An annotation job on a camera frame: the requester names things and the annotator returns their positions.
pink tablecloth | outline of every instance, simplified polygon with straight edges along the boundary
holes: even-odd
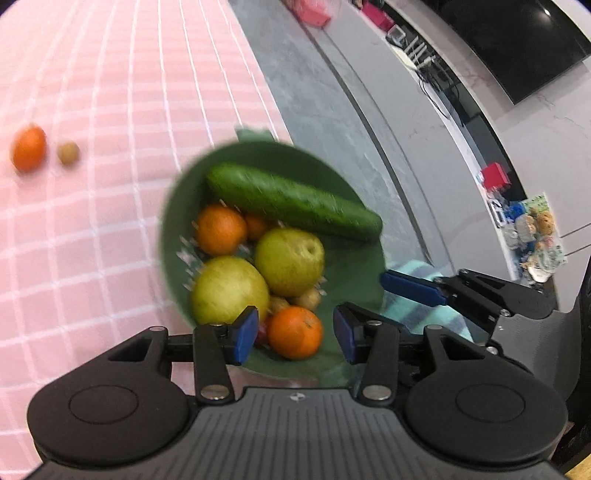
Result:
[[[44,384],[143,330],[187,332],[155,253],[192,156],[236,124],[287,131],[225,0],[18,0],[0,18],[0,477],[39,462],[26,407]],[[47,133],[18,177],[12,137]],[[56,145],[82,160],[64,170]],[[176,372],[190,389],[190,375]]]

cucumber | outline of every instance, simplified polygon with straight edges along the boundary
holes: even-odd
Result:
[[[227,204],[293,227],[364,241],[382,232],[382,219],[363,205],[258,168],[222,163],[206,179]]]

television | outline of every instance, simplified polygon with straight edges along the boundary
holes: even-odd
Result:
[[[591,55],[591,42],[551,0],[423,0],[518,103]]]

striped cloth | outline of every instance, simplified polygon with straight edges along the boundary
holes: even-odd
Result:
[[[426,280],[442,276],[434,267],[420,260],[411,260],[405,264],[390,262],[387,268]],[[466,320],[451,307],[427,307],[416,301],[386,292],[381,314],[402,323],[411,333],[417,335],[422,335],[423,329],[427,325],[441,325],[472,341]]]

green bowl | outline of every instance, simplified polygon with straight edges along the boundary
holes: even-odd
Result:
[[[195,325],[191,312],[191,277],[200,261],[190,240],[191,224],[197,213],[216,199],[205,175],[221,162],[248,165],[307,183],[362,204],[350,185],[332,168],[314,155],[292,145],[274,142],[269,133],[239,131],[239,141],[211,150],[195,159],[179,178],[168,197],[160,232],[161,266],[168,291],[189,325]],[[342,387],[354,377],[333,333],[332,311],[350,301],[377,312],[384,291],[378,277],[385,269],[379,241],[358,243],[319,235],[326,251],[326,296],[316,314],[324,325],[324,341],[319,352],[305,361],[285,360],[266,349],[253,349],[244,367],[253,372],[282,379],[307,380],[322,387]]]

